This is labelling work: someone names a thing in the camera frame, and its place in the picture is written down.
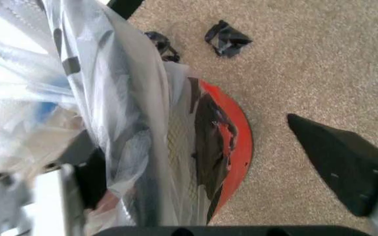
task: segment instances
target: beige carpet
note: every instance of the beige carpet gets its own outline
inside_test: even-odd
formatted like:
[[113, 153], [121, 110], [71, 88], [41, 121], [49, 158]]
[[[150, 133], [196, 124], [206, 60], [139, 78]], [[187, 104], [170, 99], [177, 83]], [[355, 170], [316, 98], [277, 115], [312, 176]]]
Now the beige carpet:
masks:
[[[224, 19], [254, 41], [233, 59], [203, 41]], [[319, 179], [286, 125], [297, 113], [378, 146], [378, 1], [145, 0], [130, 22], [169, 36], [186, 63], [239, 102], [254, 157], [217, 225], [333, 224], [369, 230]]]

